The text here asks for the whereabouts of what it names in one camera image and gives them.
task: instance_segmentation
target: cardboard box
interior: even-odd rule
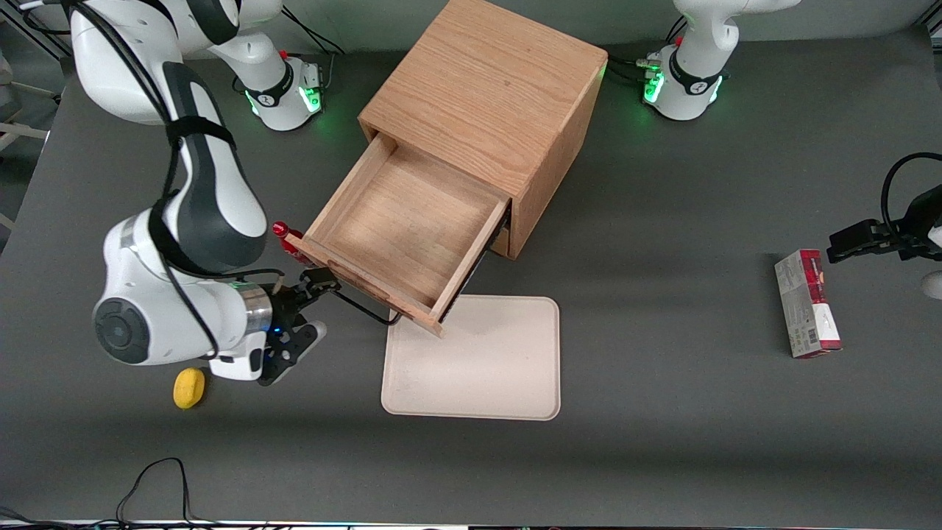
[[[842,348],[831,307],[824,297],[820,250],[803,249],[775,265],[791,356],[812,358]]]

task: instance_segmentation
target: table surface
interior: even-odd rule
[[[365,149],[357,112],[401,57],[340,58],[324,114],[289,133],[252,116],[221,61],[195,63],[271,220],[316,217]],[[942,148],[928,40],[750,42],[730,68],[687,124],[607,79],[520,259],[488,257],[468,285],[559,303],[552,422],[385,413],[385,329],[333,299],[307,311],[327,338],[278,385],[215,380],[203,406],[177,410],[183,365],[110,360],[90,316],[103,237],[157,197],[166,141],[73,77],[0,259],[2,504],[107,517],[145,464],[177,455],[194,510],[216,519],[937,528],[942,305],[918,289],[934,265],[828,266],[845,350],[809,361],[788,354],[772,273],[877,217],[898,158]],[[891,206],[938,170],[912,164]],[[300,270],[274,240],[258,265]],[[179,517],[175,473],[154,470],[128,515]]]

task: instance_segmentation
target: wooden box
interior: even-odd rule
[[[576,158],[605,51],[483,0],[451,0],[360,113],[369,147],[291,242],[441,334],[492,248],[516,258]]]

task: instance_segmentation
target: beige tray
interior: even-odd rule
[[[391,414],[547,421],[560,411],[560,310],[549,298],[462,295],[443,339],[402,320],[386,335]]]

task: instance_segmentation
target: wooden drawer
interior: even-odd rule
[[[302,239],[338,277],[441,336],[509,196],[379,133]]]

